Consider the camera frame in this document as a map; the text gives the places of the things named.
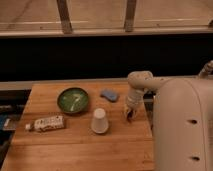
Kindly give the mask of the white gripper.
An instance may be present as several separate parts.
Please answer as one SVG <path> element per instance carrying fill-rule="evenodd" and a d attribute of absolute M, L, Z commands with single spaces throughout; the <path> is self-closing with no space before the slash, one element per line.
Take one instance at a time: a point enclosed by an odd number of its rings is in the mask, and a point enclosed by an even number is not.
<path fill-rule="evenodd" d="M 126 105 L 124 105 L 124 116 L 127 119 L 129 108 L 133 110 L 133 118 L 137 117 L 137 108 L 143 102 L 144 93 L 140 90 L 130 88 L 126 96 Z"/>

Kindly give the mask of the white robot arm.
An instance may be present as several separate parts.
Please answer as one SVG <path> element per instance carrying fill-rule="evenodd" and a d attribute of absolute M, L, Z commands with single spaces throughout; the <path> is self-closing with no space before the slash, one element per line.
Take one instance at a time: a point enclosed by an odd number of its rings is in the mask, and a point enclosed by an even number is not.
<path fill-rule="evenodd" d="M 127 77 L 125 116 L 130 118 L 153 91 L 154 171 L 213 171 L 213 60 L 195 77 Z"/>

